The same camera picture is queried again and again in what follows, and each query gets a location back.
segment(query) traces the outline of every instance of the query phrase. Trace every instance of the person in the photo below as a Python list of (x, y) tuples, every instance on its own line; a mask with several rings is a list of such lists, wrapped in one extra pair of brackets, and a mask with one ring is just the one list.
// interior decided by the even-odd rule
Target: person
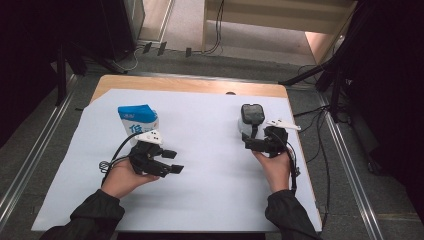
[[(253, 152), (253, 155), (262, 165), (272, 192), (268, 197), (265, 216), (280, 229), (282, 239), (321, 239), (306, 210), (289, 190), (290, 160), (287, 153), (272, 159), (260, 152)], [(74, 210), (68, 224), (49, 229), (40, 239), (110, 239), (125, 213), (119, 206), (119, 199), (137, 187), (158, 179), (149, 174), (135, 174), (129, 160), (117, 163), (102, 187)]]

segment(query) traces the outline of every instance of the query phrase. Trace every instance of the white paper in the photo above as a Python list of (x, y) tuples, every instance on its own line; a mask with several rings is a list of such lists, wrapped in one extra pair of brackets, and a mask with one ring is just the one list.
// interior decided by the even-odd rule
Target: white paper
[[(69, 215), (100, 188), (98, 164), (110, 161), (127, 137), (119, 106), (149, 104), (156, 110), (164, 149), (175, 159), (156, 160), (184, 165), (143, 185), (121, 200), (125, 208), (118, 231), (269, 232), (277, 228), (264, 211), (269, 186), (251, 151), (244, 148), (237, 120), (243, 104), (261, 104), (265, 122), (292, 121), (285, 98), (112, 89), (84, 109), (68, 152), (53, 180), (32, 230), (45, 231), (69, 222)], [(263, 139), (261, 125), (257, 138)], [(301, 174), (296, 197), (315, 229), (321, 220), (295, 130), (287, 130)], [(128, 143), (120, 155), (128, 154)]]

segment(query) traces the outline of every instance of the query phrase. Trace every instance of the wooden table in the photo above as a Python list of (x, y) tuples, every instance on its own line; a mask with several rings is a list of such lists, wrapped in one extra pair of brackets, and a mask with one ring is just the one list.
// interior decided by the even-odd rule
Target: wooden table
[(286, 88), (276, 84), (202, 80), (193, 78), (105, 75), (100, 79), (91, 101), (94, 101), (113, 88), (222, 94), (233, 92), (237, 95), (287, 98)]
[[(237, 96), (225, 95), (227, 92)], [(98, 188), (103, 177), (96, 171), (98, 163), (110, 159), (126, 137), (117, 108), (127, 104), (151, 104), (158, 111), (163, 147), (178, 152), (175, 160), (160, 161), (181, 164), (184, 170), (137, 188), (121, 199), (127, 212), (117, 231), (277, 230), (263, 215), (269, 186), (260, 164), (244, 149), (237, 119), (242, 104), (257, 103), (264, 107), (268, 120), (289, 120), (292, 114), (283, 86), (226, 79), (106, 75), (100, 79), (92, 100), (81, 116), (32, 230), (45, 231), (65, 224), (69, 213)], [(295, 130), (287, 131), (302, 172), (297, 178), (296, 196), (315, 229), (321, 231), (299, 137)], [(125, 145), (121, 154), (130, 149)]]
[[(223, 22), (305, 31), (317, 64), (349, 26), (352, 0), (226, 0)], [(205, 0), (202, 50), (207, 24), (216, 21), (221, 0)]]

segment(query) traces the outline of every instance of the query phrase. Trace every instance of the black jacket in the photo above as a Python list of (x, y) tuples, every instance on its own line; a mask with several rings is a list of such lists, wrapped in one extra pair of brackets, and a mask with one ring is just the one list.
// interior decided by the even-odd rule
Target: black jacket
[[(110, 239), (124, 213), (119, 199), (97, 190), (74, 210), (68, 224), (49, 229), (40, 239)], [(265, 216), (280, 229), (284, 240), (321, 239), (306, 210), (289, 190), (268, 197)]]

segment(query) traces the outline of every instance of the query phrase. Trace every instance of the metal rail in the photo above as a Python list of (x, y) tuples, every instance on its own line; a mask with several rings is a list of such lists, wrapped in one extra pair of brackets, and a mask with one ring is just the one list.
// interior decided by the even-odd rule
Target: metal rail
[[(327, 98), (323, 94), (318, 93), (318, 95), (322, 106), (329, 104)], [(361, 180), (355, 170), (355, 165), (350, 157), (339, 125), (334, 123), (333, 119), (328, 114), (326, 115), (326, 120), (334, 143), (336, 144), (337, 151), (339, 152), (340, 159), (346, 172), (350, 187), (352, 188), (356, 203), (358, 204), (359, 212), (361, 213), (365, 228), (368, 231), (368, 235), (370, 239), (383, 240), (384, 237), (380, 230), (377, 217), (375, 216), (371, 203), (368, 200), (367, 194), (361, 184)]]
[(56, 127), (62, 119), (63, 114), (65, 113), (69, 102), (72, 99), (77, 81), (78, 79), (76, 75), (72, 75), (67, 86), (67, 89), (69, 89), (69, 94), (62, 101), (62, 104), (53, 110), (37, 141), (22, 164), (21, 169), (19, 170), (5, 195), (2, 197), (0, 202), (0, 233), (3, 231), (7, 220), (12, 214), (13, 209), (18, 203), (20, 196), (22, 195), (29, 179), (32, 176), (32, 173), (37, 167), (37, 164), (43, 155), (47, 144), (49, 143), (54, 131), (56, 130)]

